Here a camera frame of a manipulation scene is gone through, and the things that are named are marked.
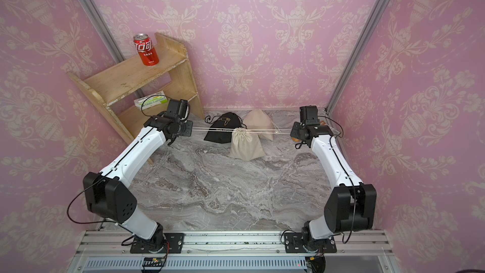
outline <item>wall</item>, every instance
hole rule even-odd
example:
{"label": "wall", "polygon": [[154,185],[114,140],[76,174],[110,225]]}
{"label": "wall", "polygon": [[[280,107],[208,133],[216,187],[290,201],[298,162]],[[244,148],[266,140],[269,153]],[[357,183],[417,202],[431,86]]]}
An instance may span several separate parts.
{"label": "wall", "polygon": [[342,98],[403,272],[485,269],[483,0],[391,0]]}
{"label": "wall", "polygon": [[[62,273],[85,228],[66,206],[124,148],[65,71],[113,61],[77,0],[1,1],[1,271]],[[82,199],[71,214],[93,219]]]}
{"label": "wall", "polygon": [[126,57],[184,41],[204,107],[296,107],[326,105],[375,0],[94,1]]}

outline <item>black drawstring bag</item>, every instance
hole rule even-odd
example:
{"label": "black drawstring bag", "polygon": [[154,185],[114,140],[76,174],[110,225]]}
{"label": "black drawstring bag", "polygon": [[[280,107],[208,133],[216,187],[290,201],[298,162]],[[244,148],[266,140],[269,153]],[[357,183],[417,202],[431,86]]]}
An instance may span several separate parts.
{"label": "black drawstring bag", "polygon": [[212,119],[210,116],[206,116],[205,122],[212,124],[210,128],[213,130],[207,132],[204,140],[213,143],[230,143],[232,131],[235,128],[240,128],[241,126],[246,127],[245,124],[242,123],[242,119],[233,112],[227,112],[220,116],[214,116]]}

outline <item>beige drawstring bag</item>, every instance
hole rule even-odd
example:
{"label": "beige drawstring bag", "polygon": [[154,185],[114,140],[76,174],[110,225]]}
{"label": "beige drawstring bag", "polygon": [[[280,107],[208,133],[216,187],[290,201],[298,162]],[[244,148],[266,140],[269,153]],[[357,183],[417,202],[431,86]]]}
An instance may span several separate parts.
{"label": "beige drawstring bag", "polygon": [[[248,130],[271,130],[274,129],[273,122],[271,118],[266,115],[265,112],[261,111],[261,109],[254,109],[251,112],[247,113],[245,118],[242,120],[242,123],[246,125]],[[272,133],[262,133],[258,134],[259,138],[269,139],[273,141],[273,134]]]}
{"label": "beige drawstring bag", "polygon": [[261,147],[258,134],[248,133],[245,128],[235,128],[232,132],[229,157],[250,161],[261,156],[266,154]]}

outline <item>wooden shelf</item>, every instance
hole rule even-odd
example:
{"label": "wooden shelf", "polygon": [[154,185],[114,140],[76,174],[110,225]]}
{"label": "wooden shelf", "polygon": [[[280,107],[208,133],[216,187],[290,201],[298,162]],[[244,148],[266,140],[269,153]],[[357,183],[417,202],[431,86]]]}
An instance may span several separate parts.
{"label": "wooden shelf", "polygon": [[187,60],[184,55],[164,48],[160,44],[155,46],[155,50],[160,62],[154,66],[144,65],[140,57],[135,55],[85,79],[84,82],[93,88],[108,105],[112,105]]}
{"label": "wooden shelf", "polygon": [[[136,106],[131,106],[118,115],[110,106],[167,72],[171,82],[161,88],[165,95],[172,99],[188,100],[191,112],[204,118],[187,49],[182,43],[162,34],[155,33],[155,38],[158,42],[155,49],[160,62],[154,66],[145,66],[140,57],[135,55],[85,80],[81,80],[74,73],[67,73],[126,143],[133,141],[148,117]],[[147,115],[156,115],[166,110],[167,106],[168,103],[160,104],[143,111]]]}
{"label": "wooden shelf", "polygon": [[[163,88],[161,88],[161,90],[167,97],[176,100],[185,99],[191,101],[195,97],[197,97],[197,93],[185,89],[183,85],[174,81],[165,85]],[[167,109],[167,106],[168,102],[156,106],[151,106],[146,109],[144,108],[143,112],[148,116],[157,115],[158,113],[165,111]],[[134,105],[130,106],[128,109],[119,114],[118,118],[134,137],[138,135],[140,130],[143,128],[143,124],[148,119],[148,117],[143,115],[141,110]]]}

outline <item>white string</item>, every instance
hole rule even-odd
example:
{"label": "white string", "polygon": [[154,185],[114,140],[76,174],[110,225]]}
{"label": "white string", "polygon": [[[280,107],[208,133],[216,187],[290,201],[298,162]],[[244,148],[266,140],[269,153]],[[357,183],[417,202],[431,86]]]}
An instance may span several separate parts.
{"label": "white string", "polygon": [[[201,131],[201,132],[233,132],[234,130],[231,129],[231,130],[224,130],[224,131],[221,131],[221,130],[197,130],[197,129],[193,129],[192,131]],[[277,133],[277,132],[253,132],[253,131],[246,131],[246,133],[252,133],[252,134],[286,134],[288,135],[289,133]]]}
{"label": "white string", "polygon": [[[198,127],[198,126],[194,126],[192,127],[192,129],[205,129],[205,130],[227,130],[227,128],[210,128],[210,127]],[[291,129],[280,129],[278,128],[278,130],[276,129],[247,129],[248,131],[291,131]]]}
{"label": "white string", "polygon": [[272,123],[272,124],[273,124],[273,126],[274,126],[274,127],[277,129],[277,130],[276,130],[276,132],[277,132],[277,133],[280,133],[279,126],[277,126],[277,125],[276,125],[276,124],[273,122],[273,120],[271,120],[271,123]]}

